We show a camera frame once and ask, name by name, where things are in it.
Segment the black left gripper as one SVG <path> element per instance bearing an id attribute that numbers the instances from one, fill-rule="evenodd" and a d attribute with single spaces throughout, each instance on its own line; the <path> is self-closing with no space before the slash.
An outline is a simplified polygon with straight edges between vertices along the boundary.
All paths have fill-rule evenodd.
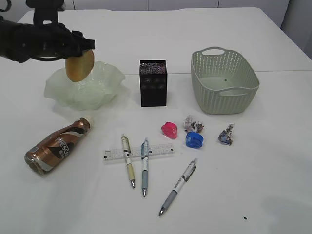
<path id="1" fill-rule="evenodd" d="M 35 60 L 59 60 L 79 57 L 80 53 L 94 50 L 96 42 L 86 39 L 81 31 L 70 31 L 64 24 L 46 24 L 35 27 L 31 58 Z"/>

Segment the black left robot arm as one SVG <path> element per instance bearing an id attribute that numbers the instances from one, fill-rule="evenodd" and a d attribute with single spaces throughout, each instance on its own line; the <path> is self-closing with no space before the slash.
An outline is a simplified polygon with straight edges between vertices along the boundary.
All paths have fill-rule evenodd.
<path id="1" fill-rule="evenodd" d="M 32 24 L 0 19 L 1 57 L 19 63 L 28 59 L 56 61 L 95 49 L 93 39 L 86 39 L 80 31 L 70 31 L 58 21 L 64 1 L 28 0 L 26 5 L 34 9 Z"/>

